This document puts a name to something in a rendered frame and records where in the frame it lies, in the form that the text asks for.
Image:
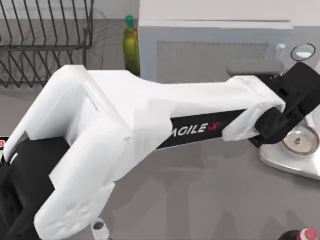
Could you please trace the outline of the clear glass cup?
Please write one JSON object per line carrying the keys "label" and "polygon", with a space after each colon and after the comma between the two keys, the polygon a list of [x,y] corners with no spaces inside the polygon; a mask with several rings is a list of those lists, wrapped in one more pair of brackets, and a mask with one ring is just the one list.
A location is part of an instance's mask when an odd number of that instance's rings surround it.
{"label": "clear glass cup", "polygon": [[285,52],[286,45],[284,43],[278,43],[275,47],[274,57],[276,59],[281,59]]}

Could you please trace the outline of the black rimmed round glass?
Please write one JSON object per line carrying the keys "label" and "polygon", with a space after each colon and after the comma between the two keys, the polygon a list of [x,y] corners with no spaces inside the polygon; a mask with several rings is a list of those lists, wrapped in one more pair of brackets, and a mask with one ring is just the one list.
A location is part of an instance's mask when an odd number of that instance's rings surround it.
{"label": "black rimmed round glass", "polygon": [[316,48],[311,43],[305,43],[294,47],[290,53],[291,58],[296,62],[310,59],[316,52]]}

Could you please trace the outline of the dark bottle with red cap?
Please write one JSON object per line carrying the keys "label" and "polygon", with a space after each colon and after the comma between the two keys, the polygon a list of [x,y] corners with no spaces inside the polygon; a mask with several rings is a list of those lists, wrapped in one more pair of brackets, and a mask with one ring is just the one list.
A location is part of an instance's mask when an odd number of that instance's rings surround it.
{"label": "dark bottle with red cap", "polygon": [[277,240],[320,240],[320,234],[315,228],[294,229],[284,232]]}

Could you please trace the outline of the red and white can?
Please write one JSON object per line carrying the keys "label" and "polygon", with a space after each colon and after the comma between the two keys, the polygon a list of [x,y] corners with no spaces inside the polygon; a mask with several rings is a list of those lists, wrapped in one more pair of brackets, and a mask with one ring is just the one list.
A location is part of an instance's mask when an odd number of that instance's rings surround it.
{"label": "red and white can", "polygon": [[8,140],[7,136],[0,136],[0,165],[3,164],[4,160],[3,160],[3,150],[5,147],[5,144]]}

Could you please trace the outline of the white sink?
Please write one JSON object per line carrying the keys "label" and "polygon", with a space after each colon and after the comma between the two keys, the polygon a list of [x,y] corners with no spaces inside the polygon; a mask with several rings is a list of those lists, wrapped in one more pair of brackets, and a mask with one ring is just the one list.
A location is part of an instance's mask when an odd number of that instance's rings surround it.
{"label": "white sink", "polygon": [[[299,124],[313,128],[320,137],[320,106],[308,114]],[[282,144],[264,144],[259,148],[260,160],[277,170],[320,181],[320,146],[306,156],[291,154]]]}

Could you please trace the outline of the green bottle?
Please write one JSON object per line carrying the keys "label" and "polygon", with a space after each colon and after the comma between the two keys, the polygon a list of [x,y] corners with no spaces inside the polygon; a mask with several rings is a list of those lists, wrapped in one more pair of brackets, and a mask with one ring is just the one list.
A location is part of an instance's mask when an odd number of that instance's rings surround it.
{"label": "green bottle", "polygon": [[125,18],[125,29],[122,34],[122,50],[124,68],[132,74],[140,75],[140,49],[138,30],[134,26],[134,17],[127,15]]}

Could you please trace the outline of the pale grey cabinet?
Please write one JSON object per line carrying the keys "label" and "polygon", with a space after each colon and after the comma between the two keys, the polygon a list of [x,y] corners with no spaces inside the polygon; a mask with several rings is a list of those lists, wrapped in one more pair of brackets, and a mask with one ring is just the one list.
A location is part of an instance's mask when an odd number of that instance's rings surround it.
{"label": "pale grey cabinet", "polygon": [[223,82],[234,59],[275,59],[293,30],[264,0],[140,0],[141,77],[160,83]]}

